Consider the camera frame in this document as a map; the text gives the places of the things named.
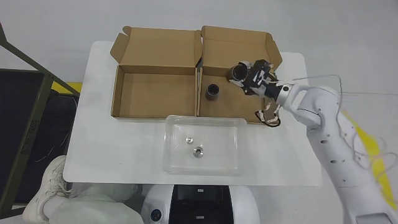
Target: metal frame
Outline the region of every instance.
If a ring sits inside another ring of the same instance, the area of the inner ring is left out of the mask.
[[[19,184],[22,180],[22,176],[24,174],[25,167],[29,159],[30,150],[32,149],[32,145],[35,140],[37,130],[39,128],[40,120],[42,119],[44,108],[51,91],[52,83],[57,82],[77,97],[80,96],[80,93],[73,89],[70,85],[66,84],[63,80],[59,79],[59,77],[48,71],[46,68],[35,62],[24,52],[20,51],[15,46],[10,44],[6,39],[6,35],[4,33],[1,23],[0,46],[4,47],[6,50],[10,51],[14,55],[37,69],[40,73],[44,74],[42,84],[37,93],[34,107],[28,120],[28,124],[21,139],[21,144],[19,146],[17,156],[14,159],[14,163],[12,165],[7,184],[3,190],[3,194],[0,199],[0,219],[3,219],[20,215],[23,211],[23,208],[19,208],[18,210],[12,210],[12,206],[14,204]]]

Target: metal washer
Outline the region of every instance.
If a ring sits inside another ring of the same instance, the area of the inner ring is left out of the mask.
[[[200,146],[197,146],[194,148],[193,152],[192,152],[193,156],[196,158],[201,158],[203,157],[203,148]]]
[[[185,141],[187,144],[191,144],[193,142],[193,138],[186,138]]]

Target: white sneaker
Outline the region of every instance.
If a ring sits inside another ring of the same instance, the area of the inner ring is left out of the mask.
[[[30,200],[22,214],[25,222],[48,223],[49,219],[43,213],[46,201],[54,195],[67,196],[67,183],[62,177],[66,158],[66,156],[59,156],[46,168],[39,191]]]

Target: black cup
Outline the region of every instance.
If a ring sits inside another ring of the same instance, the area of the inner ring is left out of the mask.
[[[218,88],[217,85],[215,85],[215,84],[208,85],[207,89],[206,89],[206,99],[207,100],[217,99],[219,92],[220,92],[220,89]]]
[[[244,64],[239,64],[235,67],[232,67],[226,76],[227,80],[244,80],[248,75],[248,68]]]

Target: cardboard box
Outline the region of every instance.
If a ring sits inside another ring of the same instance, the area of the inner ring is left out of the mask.
[[[251,30],[227,29],[203,26],[203,67],[200,69],[198,92],[198,116],[220,118],[244,118],[247,122],[258,123],[254,115],[264,109],[265,103],[256,95],[246,96],[242,89],[226,79],[228,70],[240,61],[255,62],[265,59],[274,65],[273,71],[282,63],[282,57],[270,33]],[[207,86],[217,84],[218,98],[205,98]],[[270,110],[275,110],[272,103]]]
[[[166,118],[197,115],[199,30],[124,27],[111,49],[119,63],[111,115]]]

